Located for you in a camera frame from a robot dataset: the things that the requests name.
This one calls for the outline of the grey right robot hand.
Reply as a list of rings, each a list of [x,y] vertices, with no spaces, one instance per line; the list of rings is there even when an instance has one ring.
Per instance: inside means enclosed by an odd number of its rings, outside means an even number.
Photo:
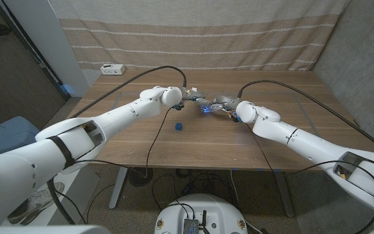
[[[218,95],[209,105],[200,105],[202,112],[235,111],[241,100],[237,97]]]

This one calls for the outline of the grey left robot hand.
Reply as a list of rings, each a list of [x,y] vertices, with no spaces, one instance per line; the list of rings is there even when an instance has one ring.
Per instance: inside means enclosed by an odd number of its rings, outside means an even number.
[[[209,105],[209,100],[206,99],[205,93],[197,88],[185,89],[182,91],[183,101],[193,101],[197,105]]]

